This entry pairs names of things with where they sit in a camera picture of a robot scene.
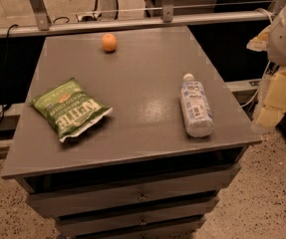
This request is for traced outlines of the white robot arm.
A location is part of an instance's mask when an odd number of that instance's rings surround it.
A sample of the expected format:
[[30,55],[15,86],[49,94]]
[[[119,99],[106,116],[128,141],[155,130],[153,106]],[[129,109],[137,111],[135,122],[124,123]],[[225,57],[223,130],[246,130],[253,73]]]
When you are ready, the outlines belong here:
[[272,23],[251,39],[246,48],[265,51],[268,64],[278,66],[276,73],[264,73],[258,88],[258,104],[253,123],[265,130],[275,127],[286,114],[286,5]]

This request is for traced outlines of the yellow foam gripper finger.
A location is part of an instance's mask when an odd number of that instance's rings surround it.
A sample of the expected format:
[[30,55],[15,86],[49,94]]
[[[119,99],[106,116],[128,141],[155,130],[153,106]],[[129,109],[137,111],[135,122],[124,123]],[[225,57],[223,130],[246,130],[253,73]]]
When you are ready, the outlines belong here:
[[258,105],[253,114],[257,130],[274,128],[286,114],[286,67],[262,80]]

